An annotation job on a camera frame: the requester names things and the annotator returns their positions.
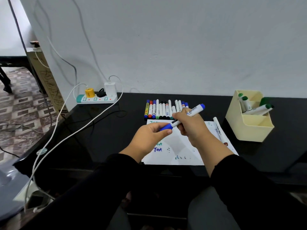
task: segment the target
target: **white paper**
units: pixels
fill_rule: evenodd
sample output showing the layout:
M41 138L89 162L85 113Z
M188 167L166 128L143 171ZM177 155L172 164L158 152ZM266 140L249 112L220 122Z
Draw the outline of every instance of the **white paper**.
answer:
M171 123L172 120L147 120L147 124L152 122ZM219 140L213 121L205 121L209 131ZM228 139L228 148L236 155L237 151ZM173 133L161 140L156 147L146 155L142 162L146 165L204 165L197 148L193 147L189 139L181 135L177 127L173 128Z

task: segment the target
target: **patterned floor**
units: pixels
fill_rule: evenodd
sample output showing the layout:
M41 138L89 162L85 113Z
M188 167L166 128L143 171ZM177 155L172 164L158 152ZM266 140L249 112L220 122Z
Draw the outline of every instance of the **patterned floor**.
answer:
M50 116L44 96L39 92L35 78L28 69L19 68L6 74L11 79L13 94L3 91L4 86L0 82L0 147L20 156L49 130ZM54 124L57 114L48 97L47 101ZM6 123L23 123L41 134L32 129L4 131ZM0 161L12 157L0 150Z

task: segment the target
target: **power strip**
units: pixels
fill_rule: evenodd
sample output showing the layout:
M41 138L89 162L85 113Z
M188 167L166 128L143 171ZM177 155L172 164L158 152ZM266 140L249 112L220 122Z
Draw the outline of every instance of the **power strip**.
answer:
M77 96L77 104L106 104L115 103L117 100L117 95L106 95L104 97L86 97L85 94L80 94Z

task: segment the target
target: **black sleeve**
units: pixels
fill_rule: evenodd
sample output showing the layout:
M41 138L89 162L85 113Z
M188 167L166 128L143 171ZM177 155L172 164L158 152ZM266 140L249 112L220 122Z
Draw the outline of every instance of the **black sleeve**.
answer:
M241 229L306 225L307 207L237 155L215 166L211 182Z
M124 154L110 155L86 179L30 220L22 229L105 229L138 181L138 163Z

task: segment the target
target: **white wall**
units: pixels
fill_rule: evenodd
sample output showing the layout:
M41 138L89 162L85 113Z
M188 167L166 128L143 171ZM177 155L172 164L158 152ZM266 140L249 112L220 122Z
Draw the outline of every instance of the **white wall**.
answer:
M20 0L11 0L26 47L35 36ZM7 0L0 0L0 55L25 55Z
M106 77L125 92L307 97L307 0L76 0ZM102 76L72 0L21 0L64 97ZM75 101L71 98L67 107Z

